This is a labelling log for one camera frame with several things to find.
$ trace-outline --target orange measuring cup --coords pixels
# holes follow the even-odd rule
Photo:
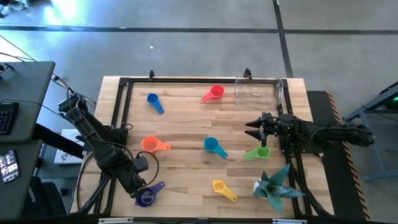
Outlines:
[[[141,141],[141,147],[147,152],[170,149],[170,144],[159,141],[155,136],[146,136]]]

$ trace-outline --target artificial plant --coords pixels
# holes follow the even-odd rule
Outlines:
[[[281,198],[296,198],[304,196],[303,192],[299,192],[291,187],[283,186],[284,180],[289,173],[290,164],[283,166],[272,177],[268,177],[263,171],[261,180],[258,180],[259,186],[255,189],[253,195],[259,198],[268,198],[269,204],[280,214],[282,214],[282,199]]]

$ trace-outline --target red measuring cup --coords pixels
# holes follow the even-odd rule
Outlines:
[[[224,87],[222,85],[213,85],[210,91],[201,99],[202,102],[206,102],[210,99],[221,99],[224,95]]]

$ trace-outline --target computer keyboard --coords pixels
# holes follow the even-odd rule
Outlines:
[[[0,135],[11,133],[12,124],[17,116],[19,103],[0,103]]]

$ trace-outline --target wooden table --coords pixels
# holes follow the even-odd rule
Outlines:
[[[103,123],[110,124],[120,77],[104,77],[99,93],[95,116]],[[312,120],[304,81],[301,78],[288,79],[290,98],[294,115]],[[270,94],[273,99],[274,87],[269,84],[251,84],[250,91]],[[127,123],[134,128],[129,132],[127,147],[133,154],[141,151],[140,141],[154,135],[169,143],[170,151],[157,152],[160,161],[159,175],[155,181],[164,181],[166,187],[158,194],[155,204],[149,208],[134,205],[119,182],[116,184],[112,216],[133,217],[216,217],[216,218],[292,218],[294,211],[291,199],[284,200],[283,214],[271,208],[268,201],[252,196],[254,182],[265,170],[273,175],[283,165],[285,158],[280,153],[276,137],[268,137],[272,149],[266,160],[244,160],[243,154],[256,148],[259,142],[244,133],[250,129],[244,124],[257,119],[261,111],[277,116],[272,100],[266,105],[252,106],[252,103],[237,102],[234,85],[223,84],[224,97],[218,101],[201,103],[201,97],[210,89],[209,83],[134,83]],[[165,113],[159,115],[146,102],[148,93],[159,95]],[[122,96],[123,107],[126,93]],[[212,136],[219,140],[228,153],[227,159],[207,153],[203,139]],[[151,180],[156,163],[151,157],[149,170],[140,174]],[[319,158],[304,154],[303,164],[308,188],[324,208],[333,213],[325,171]],[[81,204],[93,193],[98,185],[100,170],[90,161],[81,177]],[[238,196],[234,203],[214,193],[213,180],[223,180]],[[105,205],[108,189],[104,191]],[[300,208],[304,211],[302,198]],[[76,211],[76,199],[71,212]]]

